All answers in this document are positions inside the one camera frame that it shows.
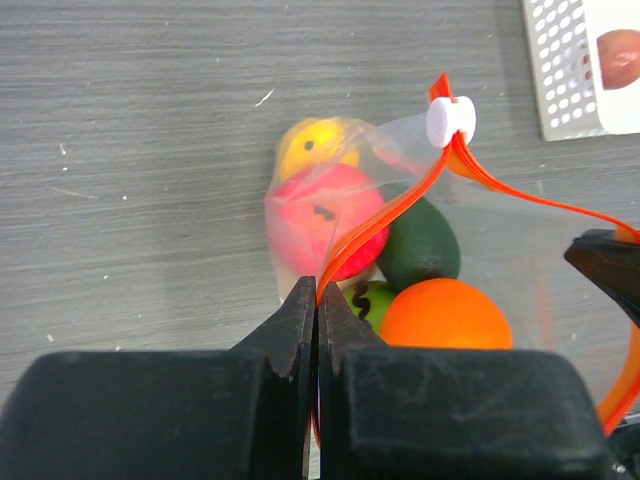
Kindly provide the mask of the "yellow toy lemon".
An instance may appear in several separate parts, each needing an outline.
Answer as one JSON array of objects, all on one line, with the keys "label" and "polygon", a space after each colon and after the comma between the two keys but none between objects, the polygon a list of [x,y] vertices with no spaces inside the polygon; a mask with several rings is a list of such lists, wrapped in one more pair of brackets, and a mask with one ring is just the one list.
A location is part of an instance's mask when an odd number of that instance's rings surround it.
[{"label": "yellow toy lemon", "polygon": [[346,149],[341,145],[368,127],[368,123],[356,118],[305,118],[281,137],[275,149],[273,179],[282,182],[306,168],[334,158],[341,164],[358,167],[358,148]]}]

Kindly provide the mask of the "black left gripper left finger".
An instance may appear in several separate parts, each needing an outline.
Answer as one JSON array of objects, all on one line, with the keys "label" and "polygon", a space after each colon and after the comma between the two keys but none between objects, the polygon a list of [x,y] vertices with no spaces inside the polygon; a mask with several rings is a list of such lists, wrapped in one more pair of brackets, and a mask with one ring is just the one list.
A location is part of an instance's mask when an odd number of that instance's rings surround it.
[{"label": "black left gripper left finger", "polygon": [[1,412],[5,479],[304,479],[316,285],[228,350],[36,359]]}]

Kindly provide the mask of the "green toy fruit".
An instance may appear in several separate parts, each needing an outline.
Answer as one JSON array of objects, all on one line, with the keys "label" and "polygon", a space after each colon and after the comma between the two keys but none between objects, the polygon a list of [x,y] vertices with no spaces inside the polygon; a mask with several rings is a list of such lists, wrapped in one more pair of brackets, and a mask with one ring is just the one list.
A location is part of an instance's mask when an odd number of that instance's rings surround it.
[{"label": "green toy fruit", "polygon": [[386,312],[395,298],[389,285],[379,280],[363,281],[344,290],[343,295],[352,313],[379,334]]}]

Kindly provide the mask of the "red toy apple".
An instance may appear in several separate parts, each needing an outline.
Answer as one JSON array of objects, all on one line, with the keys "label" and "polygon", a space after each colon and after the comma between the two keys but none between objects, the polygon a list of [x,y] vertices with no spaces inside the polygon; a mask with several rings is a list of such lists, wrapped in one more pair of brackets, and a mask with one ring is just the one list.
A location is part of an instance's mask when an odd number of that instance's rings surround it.
[{"label": "red toy apple", "polygon": [[361,170],[309,167],[267,194],[267,240],[284,267],[318,277],[330,248],[384,206],[380,189]]}]

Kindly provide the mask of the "orange toy fruit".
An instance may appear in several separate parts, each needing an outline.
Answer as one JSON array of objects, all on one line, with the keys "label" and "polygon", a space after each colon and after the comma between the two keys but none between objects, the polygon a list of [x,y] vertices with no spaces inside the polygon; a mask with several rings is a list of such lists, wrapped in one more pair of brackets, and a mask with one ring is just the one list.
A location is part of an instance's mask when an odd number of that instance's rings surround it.
[{"label": "orange toy fruit", "polygon": [[489,296],[460,280],[437,278],[401,291],[389,306],[380,336],[394,346],[511,349],[506,316]]}]

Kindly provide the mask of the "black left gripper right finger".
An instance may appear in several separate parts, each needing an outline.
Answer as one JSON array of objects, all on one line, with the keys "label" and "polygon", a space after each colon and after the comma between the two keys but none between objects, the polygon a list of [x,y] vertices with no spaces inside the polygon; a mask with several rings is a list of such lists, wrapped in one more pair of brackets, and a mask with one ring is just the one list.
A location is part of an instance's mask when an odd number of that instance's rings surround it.
[{"label": "black left gripper right finger", "polygon": [[324,479],[604,479],[580,375],[536,350],[392,347],[336,286],[317,308]]}]

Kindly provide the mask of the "clear zip bag orange zipper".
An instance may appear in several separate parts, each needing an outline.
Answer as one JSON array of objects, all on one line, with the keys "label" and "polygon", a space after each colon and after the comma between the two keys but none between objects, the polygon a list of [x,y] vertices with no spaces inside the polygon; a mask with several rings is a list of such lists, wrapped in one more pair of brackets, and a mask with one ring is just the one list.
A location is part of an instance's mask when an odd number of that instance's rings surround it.
[{"label": "clear zip bag orange zipper", "polygon": [[[603,429],[612,433],[639,396],[639,327],[564,253],[590,229],[613,230],[616,240],[639,244],[638,231],[609,215],[505,184],[471,152],[473,102],[454,96],[446,76],[431,87],[428,99],[426,112],[368,123],[342,142],[342,148],[358,148],[355,168],[380,189],[385,206],[330,248],[320,276],[306,276],[315,278],[319,290],[330,283],[343,290],[369,280],[387,283],[377,259],[389,225],[426,198],[457,237],[461,270],[454,280],[498,305],[512,330],[512,348],[568,358],[592,390]],[[269,250],[278,292],[286,295],[303,276]]]}]

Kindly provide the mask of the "dark green toy avocado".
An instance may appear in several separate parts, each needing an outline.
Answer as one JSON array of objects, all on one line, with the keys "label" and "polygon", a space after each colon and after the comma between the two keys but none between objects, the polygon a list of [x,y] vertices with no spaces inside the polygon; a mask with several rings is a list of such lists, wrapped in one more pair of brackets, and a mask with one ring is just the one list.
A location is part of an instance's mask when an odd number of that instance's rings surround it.
[{"label": "dark green toy avocado", "polygon": [[389,225],[377,266],[396,293],[426,280],[457,279],[461,270],[459,243],[444,215],[420,197]]}]

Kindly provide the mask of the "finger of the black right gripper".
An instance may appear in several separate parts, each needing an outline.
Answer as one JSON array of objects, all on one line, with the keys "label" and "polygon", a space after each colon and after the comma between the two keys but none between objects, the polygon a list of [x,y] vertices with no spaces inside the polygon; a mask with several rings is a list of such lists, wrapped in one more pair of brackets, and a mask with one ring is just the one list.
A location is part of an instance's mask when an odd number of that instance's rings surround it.
[{"label": "finger of the black right gripper", "polygon": [[613,230],[590,229],[573,240],[564,258],[639,327],[638,243],[616,240]]}]

